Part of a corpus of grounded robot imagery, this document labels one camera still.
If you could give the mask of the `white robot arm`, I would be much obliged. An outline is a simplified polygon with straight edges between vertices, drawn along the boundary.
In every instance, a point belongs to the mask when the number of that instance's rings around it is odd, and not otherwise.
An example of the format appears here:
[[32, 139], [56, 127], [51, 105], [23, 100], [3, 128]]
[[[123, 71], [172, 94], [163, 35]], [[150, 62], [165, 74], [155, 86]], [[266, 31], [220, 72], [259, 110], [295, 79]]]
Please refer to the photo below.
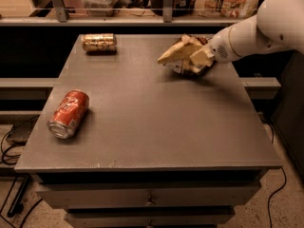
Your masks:
[[291, 49], [304, 53], [304, 0], [264, 0], [256, 15], [222, 29], [209, 40], [182, 35], [158, 63], [179, 74], [199, 74], [214, 62]]

